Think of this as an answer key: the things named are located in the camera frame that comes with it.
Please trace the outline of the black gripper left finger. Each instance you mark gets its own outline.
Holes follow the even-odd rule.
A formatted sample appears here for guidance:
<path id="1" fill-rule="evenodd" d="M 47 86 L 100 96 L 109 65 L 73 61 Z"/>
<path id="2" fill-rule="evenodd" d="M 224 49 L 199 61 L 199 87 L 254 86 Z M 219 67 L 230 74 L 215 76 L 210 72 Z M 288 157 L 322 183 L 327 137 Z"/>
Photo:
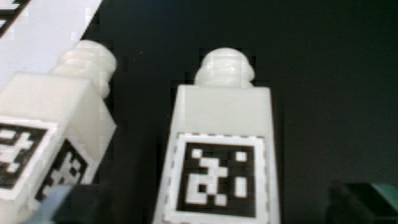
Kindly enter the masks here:
<path id="1" fill-rule="evenodd" d="M 100 185 L 59 185 L 34 214 L 34 224 L 114 224 L 109 188 Z"/>

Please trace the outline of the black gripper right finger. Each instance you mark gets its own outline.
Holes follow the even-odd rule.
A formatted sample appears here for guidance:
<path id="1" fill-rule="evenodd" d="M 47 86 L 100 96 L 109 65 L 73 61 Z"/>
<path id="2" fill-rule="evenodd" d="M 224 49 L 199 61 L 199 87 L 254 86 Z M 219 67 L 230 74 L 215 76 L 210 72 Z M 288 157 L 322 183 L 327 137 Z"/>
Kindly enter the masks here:
<path id="1" fill-rule="evenodd" d="M 334 181 L 329 188 L 327 224 L 398 224 L 398 186 Z"/>

